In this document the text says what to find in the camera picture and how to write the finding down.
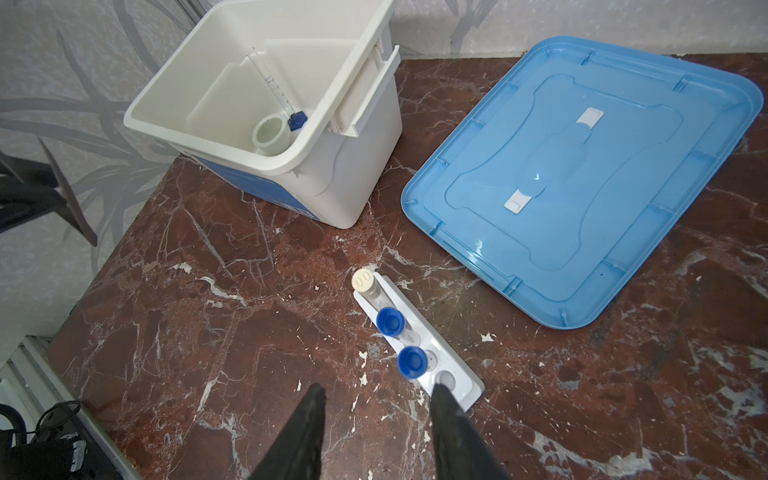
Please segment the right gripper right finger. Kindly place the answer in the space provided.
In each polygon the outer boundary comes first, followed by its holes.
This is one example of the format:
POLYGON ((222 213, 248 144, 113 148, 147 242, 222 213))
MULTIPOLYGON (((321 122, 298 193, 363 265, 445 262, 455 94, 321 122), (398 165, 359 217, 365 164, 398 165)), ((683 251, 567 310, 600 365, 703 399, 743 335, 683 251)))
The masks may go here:
POLYGON ((430 417, 437 479, 510 479, 445 385, 433 388, 430 417))

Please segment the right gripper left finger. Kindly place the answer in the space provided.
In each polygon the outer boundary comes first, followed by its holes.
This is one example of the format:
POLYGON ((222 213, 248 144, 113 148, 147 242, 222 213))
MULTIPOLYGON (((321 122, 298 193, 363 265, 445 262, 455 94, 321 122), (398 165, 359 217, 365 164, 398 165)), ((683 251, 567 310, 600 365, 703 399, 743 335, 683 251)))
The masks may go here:
POLYGON ((325 389, 311 384, 249 479, 319 479, 325 405, 325 389))

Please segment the blue-capped test tube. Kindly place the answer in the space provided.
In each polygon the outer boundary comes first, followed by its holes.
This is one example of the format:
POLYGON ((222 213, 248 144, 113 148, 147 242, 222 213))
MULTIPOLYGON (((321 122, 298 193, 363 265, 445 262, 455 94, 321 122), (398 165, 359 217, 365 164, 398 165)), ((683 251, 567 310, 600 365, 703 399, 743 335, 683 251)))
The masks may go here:
POLYGON ((384 336, 403 345, 416 345, 419 342, 418 335, 409 326, 405 316, 394 307, 384 307, 378 311, 376 326, 384 336))
POLYGON ((418 379, 436 366, 435 354, 418 346, 406 346, 398 354, 399 372, 410 380, 418 379))

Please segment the cork-stoppered glass test tube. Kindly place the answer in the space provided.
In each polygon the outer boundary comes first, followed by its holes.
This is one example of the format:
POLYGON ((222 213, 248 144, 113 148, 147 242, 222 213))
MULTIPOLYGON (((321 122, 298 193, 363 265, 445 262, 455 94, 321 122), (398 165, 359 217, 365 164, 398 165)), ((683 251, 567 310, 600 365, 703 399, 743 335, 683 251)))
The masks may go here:
POLYGON ((369 303, 374 304, 382 294, 382 289, 374 273, 367 268, 360 268, 352 276, 352 286, 369 303))

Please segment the large white ceramic dish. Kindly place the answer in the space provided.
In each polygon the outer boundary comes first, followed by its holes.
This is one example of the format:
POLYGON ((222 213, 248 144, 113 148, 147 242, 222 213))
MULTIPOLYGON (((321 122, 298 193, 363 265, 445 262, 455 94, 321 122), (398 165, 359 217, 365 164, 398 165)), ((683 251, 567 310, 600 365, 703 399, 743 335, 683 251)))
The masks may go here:
POLYGON ((292 143, 288 118, 283 113, 263 118, 251 135, 256 152, 264 156, 276 156, 285 152, 292 143))

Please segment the blue base small flask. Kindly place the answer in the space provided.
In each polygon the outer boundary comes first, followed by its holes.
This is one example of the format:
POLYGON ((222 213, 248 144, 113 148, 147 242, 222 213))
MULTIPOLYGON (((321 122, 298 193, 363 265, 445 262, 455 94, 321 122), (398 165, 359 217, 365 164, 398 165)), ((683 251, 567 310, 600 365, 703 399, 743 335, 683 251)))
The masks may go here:
POLYGON ((258 73, 266 83, 272 95, 283 109, 288 120, 289 130, 291 132, 300 130, 307 122, 308 117, 304 111, 296 110, 290 102, 288 96, 278 84, 276 78, 269 68, 266 60, 266 54, 253 50, 247 54, 248 59, 255 66, 258 73))

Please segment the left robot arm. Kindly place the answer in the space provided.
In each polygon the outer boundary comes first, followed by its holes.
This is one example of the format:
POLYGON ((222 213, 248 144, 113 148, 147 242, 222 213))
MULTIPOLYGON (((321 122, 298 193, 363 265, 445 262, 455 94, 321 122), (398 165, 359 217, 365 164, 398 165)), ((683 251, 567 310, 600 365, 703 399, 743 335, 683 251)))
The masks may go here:
POLYGON ((40 137, 37 140, 46 163, 1 152, 1 232, 55 213, 96 247, 98 236, 70 183, 50 149, 40 137))

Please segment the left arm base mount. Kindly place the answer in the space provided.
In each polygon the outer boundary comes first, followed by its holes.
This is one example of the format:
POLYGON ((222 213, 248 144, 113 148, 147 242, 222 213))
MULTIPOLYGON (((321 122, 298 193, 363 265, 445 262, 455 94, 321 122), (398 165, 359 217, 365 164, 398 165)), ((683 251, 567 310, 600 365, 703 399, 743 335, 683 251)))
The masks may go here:
POLYGON ((18 410, 1 405, 1 417, 10 423, 1 430, 2 479, 75 479, 82 469, 87 442, 63 428, 82 409, 79 400, 56 403, 30 431, 18 410))

